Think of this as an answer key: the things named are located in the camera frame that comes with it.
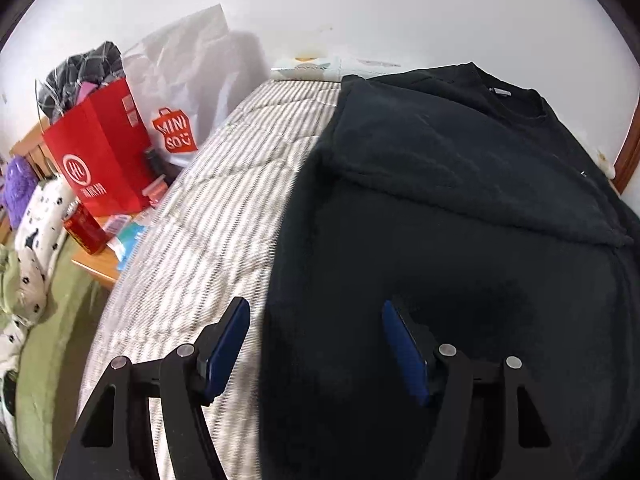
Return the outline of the red paper shopping bag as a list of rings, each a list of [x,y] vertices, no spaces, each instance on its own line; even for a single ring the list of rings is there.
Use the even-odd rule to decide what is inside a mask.
[[[151,139],[127,81],[93,91],[43,133],[76,196],[95,217],[137,214],[154,180],[144,152]]]

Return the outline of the black sweatshirt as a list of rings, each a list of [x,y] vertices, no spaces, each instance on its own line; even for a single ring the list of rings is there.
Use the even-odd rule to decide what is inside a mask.
[[[578,478],[639,474],[639,219],[535,91],[473,64],[344,78],[262,326],[266,479],[411,479],[429,408],[382,311],[529,369]]]

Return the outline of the wooden headboard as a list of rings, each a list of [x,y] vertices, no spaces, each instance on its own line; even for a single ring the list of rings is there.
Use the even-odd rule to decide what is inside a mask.
[[[49,127],[47,117],[43,117],[10,149],[10,156],[22,156],[39,180],[49,179],[58,173],[58,165],[44,143],[43,133]]]

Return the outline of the wooden bedside table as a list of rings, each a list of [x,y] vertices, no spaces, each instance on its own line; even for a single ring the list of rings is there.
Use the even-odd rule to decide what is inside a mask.
[[[79,248],[73,255],[73,264],[86,271],[95,281],[112,290],[119,278],[119,258],[114,252],[115,236],[131,221],[130,214],[115,214],[111,217],[94,218],[93,222],[105,232],[106,245],[100,252],[89,254]]]

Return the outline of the blue tissue packet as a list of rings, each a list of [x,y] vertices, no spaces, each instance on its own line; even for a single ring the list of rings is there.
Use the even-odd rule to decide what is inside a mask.
[[[121,271],[126,266],[128,258],[151,221],[152,213],[152,209],[145,209],[135,216],[114,214],[107,219],[103,229],[110,238],[106,244],[117,259],[117,270]]]

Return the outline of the green blanket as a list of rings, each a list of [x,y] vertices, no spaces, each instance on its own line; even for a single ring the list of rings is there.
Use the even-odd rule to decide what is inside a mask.
[[[110,292],[73,263],[66,240],[51,280],[47,310],[21,354],[17,376],[18,458],[34,479],[52,479],[75,426],[80,384]]]

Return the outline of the grey plaid garment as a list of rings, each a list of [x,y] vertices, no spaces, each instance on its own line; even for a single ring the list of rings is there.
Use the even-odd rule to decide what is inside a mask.
[[[35,82],[40,112],[54,124],[80,102],[84,84],[99,89],[124,77],[119,48],[114,42],[105,41],[95,49],[66,58],[44,81]]]

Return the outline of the purple fluffy item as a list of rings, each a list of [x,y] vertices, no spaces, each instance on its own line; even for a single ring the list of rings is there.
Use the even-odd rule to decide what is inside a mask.
[[[2,192],[2,204],[6,207],[12,230],[20,225],[37,184],[38,178],[27,159],[14,156],[6,166]]]

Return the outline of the brown wooden door frame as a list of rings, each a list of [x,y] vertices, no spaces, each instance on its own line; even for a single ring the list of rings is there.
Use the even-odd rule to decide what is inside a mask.
[[[613,186],[617,192],[625,191],[632,175],[639,165],[640,158],[640,103],[634,109],[634,116],[626,134],[626,138],[614,164],[615,177]]]

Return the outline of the striped quilted mattress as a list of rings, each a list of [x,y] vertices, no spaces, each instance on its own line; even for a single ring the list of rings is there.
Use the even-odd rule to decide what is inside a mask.
[[[80,400],[115,356],[166,356],[216,322],[234,297],[250,329],[224,393],[204,415],[224,472],[256,479],[262,310],[281,217],[299,169],[333,115],[335,82],[261,84],[171,185],[108,298]]]

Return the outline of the white Miniso plastic bag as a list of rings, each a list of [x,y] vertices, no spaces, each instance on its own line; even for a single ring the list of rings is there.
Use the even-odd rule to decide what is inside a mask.
[[[268,78],[257,37],[231,29],[219,4],[145,36],[122,67],[154,150],[181,168]]]

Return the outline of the red drink can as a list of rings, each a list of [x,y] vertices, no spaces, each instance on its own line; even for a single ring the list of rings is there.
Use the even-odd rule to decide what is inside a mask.
[[[67,233],[88,255],[98,254],[105,248],[107,236],[104,229],[78,198],[67,207],[62,223]]]

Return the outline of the white black-spotted cloth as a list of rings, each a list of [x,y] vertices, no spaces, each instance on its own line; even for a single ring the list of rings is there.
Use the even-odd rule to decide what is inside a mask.
[[[15,372],[26,338],[47,310],[64,242],[62,219],[75,194],[62,177],[36,185],[11,247],[1,247],[1,371]]]

